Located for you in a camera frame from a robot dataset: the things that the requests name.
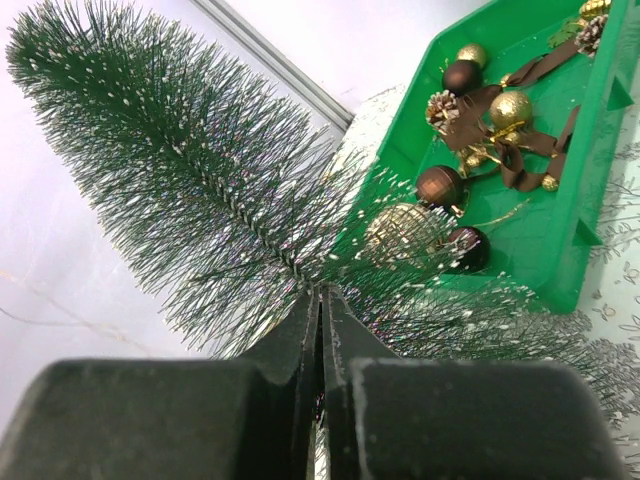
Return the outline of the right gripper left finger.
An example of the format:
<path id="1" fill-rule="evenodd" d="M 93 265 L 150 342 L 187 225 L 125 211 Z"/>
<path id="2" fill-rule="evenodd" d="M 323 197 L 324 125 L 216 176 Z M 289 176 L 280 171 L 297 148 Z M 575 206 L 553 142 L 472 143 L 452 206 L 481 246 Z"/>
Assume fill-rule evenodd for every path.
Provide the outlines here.
<path id="1" fill-rule="evenodd" d="M 320 293 L 228 360 L 62 360 L 26 390 L 5 479 L 310 479 Z"/>

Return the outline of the small green christmas tree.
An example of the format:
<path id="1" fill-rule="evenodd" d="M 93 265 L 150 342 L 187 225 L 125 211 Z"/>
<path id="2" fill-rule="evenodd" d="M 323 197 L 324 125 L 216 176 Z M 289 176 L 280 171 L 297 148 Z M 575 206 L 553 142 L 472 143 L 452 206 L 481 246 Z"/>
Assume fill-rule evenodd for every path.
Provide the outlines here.
<path id="1" fill-rule="evenodd" d="M 412 185 L 384 178 L 358 207 L 372 168 L 337 158 L 300 105 L 177 22 L 44 1 L 19 15 L 6 58 L 115 248 L 145 291 L 168 292 L 166 318 L 193 345 L 241 354 L 323 285 L 372 330 L 464 274 L 456 220 L 421 203 L 446 219 L 432 259 L 369 259 L 369 223 L 412 203 Z"/>

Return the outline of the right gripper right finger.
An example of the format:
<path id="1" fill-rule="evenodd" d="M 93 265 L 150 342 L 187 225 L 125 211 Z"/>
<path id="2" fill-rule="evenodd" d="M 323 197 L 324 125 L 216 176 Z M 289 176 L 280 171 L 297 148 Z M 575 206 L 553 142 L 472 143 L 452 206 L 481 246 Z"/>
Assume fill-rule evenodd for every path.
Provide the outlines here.
<path id="1" fill-rule="evenodd" d="M 554 362 L 402 359 L 321 291 L 333 479 L 625 479 L 594 394 Z"/>

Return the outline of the silver striped bauble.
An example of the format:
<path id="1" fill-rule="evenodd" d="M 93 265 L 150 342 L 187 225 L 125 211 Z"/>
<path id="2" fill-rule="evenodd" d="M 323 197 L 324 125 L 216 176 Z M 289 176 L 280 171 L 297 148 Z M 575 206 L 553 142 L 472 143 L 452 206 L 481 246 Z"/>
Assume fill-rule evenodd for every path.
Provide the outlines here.
<path id="1" fill-rule="evenodd" d="M 446 219 L 436 211 L 397 203 L 369 223 L 364 251 L 378 265 L 423 266 L 435 255 L 446 229 Z"/>

